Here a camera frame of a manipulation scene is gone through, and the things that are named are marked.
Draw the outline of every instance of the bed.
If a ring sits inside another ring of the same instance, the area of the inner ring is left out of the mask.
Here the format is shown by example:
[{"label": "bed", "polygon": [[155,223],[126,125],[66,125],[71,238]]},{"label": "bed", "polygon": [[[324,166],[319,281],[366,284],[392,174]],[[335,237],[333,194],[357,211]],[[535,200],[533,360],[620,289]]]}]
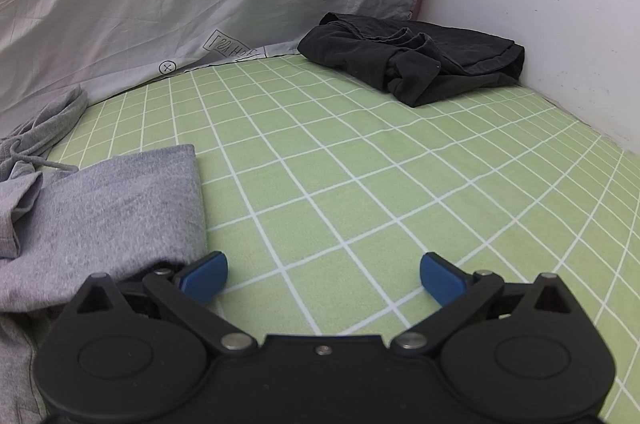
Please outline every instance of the bed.
[{"label": "bed", "polygon": [[90,166],[193,144],[210,307],[268,332],[380,333],[437,310],[418,262],[435,251],[508,281],[558,272],[609,344],[603,409],[638,418],[640,160],[523,87],[416,109],[300,55],[210,66],[91,106],[49,159]]}]

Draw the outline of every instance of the folded gray sweatpants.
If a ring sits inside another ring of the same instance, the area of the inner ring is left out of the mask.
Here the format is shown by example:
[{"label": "folded gray sweatpants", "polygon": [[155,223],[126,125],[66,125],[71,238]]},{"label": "folded gray sweatpants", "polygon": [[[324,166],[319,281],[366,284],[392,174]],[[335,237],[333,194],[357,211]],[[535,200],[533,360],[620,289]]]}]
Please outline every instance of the folded gray sweatpants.
[{"label": "folded gray sweatpants", "polygon": [[31,377],[43,309],[68,302],[91,273],[119,281],[206,252],[191,145],[43,179],[33,207],[14,223],[20,254],[0,259],[0,424],[37,424],[46,415]]}]

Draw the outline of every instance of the silver screw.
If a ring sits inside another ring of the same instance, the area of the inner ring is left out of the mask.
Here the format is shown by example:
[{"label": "silver screw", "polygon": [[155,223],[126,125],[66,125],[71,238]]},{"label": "silver screw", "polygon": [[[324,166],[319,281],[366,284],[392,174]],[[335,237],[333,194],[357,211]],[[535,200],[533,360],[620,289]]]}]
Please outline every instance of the silver screw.
[{"label": "silver screw", "polygon": [[242,332],[232,332],[222,336],[220,340],[222,346],[227,350],[244,350],[254,343],[251,336],[242,334]]},{"label": "silver screw", "polygon": [[405,332],[396,338],[396,343],[405,350],[415,350],[427,344],[427,338],[418,332]]},{"label": "silver screw", "polygon": [[319,346],[316,346],[315,350],[316,354],[318,354],[319,356],[328,356],[334,351],[330,346],[327,346],[326,344],[320,344]]}]

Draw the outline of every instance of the circular cap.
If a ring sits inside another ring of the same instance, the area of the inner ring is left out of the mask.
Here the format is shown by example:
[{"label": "circular cap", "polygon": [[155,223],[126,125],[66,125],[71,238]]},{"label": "circular cap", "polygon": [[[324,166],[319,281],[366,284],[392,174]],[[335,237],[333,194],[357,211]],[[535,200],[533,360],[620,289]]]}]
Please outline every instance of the circular cap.
[{"label": "circular cap", "polygon": [[249,348],[254,343],[254,340],[242,332],[232,332],[222,336],[220,343],[227,350],[244,350]]},{"label": "circular cap", "polygon": [[316,346],[315,350],[316,354],[318,354],[319,356],[328,356],[334,351],[330,346],[327,346],[326,344],[320,344],[319,346]]},{"label": "circular cap", "polygon": [[405,350],[416,350],[427,344],[427,338],[418,332],[405,332],[396,338],[396,344]]},{"label": "circular cap", "polygon": [[85,372],[105,379],[126,378],[141,372],[154,357],[145,341],[124,336],[104,338],[86,345],[78,356]]},{"label": "circular cap", "polygon": [[545,379],[561,374],[569,364],[569,351],[549,338],[522,336],[500,343],[495,360],[511,375],[528,379]]}]

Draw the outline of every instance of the black fabric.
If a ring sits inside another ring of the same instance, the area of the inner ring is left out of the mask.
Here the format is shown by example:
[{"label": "black fabric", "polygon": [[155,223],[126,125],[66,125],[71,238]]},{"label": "black fabric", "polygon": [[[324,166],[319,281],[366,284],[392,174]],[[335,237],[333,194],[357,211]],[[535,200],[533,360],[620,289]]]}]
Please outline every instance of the black fabric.
[{"label": "black fabric", "polygon": [[491,34],[339,13],[326,14],[298,50],[410,107],[516,84],[524,63],[524,47]]}]

